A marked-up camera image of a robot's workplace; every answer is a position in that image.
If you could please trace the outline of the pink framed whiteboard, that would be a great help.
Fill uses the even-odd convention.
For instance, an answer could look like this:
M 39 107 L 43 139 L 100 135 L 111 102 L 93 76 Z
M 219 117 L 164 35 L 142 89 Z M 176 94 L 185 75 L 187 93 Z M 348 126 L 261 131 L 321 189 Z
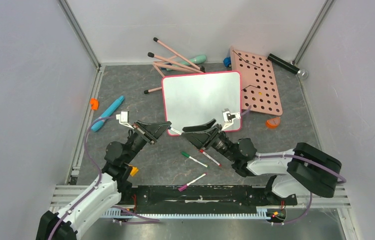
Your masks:
M 223 109 L 242 111 L 241 75 L 237 71 L 219 71 L 166 76 L 161 80 L 164 116 L 171 127 L 205 124 L 216 119 L 223 125 Z M 168 130 L 171 137 L 179 136 Z

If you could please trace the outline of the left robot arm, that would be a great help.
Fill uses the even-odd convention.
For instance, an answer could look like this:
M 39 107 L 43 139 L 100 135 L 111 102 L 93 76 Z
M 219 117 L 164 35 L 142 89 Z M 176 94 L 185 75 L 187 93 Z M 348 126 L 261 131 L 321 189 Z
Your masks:
M 96 179 L 79 196 L 53 213 L 45 212 L 39 221 L 37 240 L 79 240 L 108 209 L 126 204 L 133 197 L 130 162 L 146 144 L 154 145 L 171 126 L 170 121 L 135 121 L 125 143 L 113 141 L 105 149 L 105 165 Z

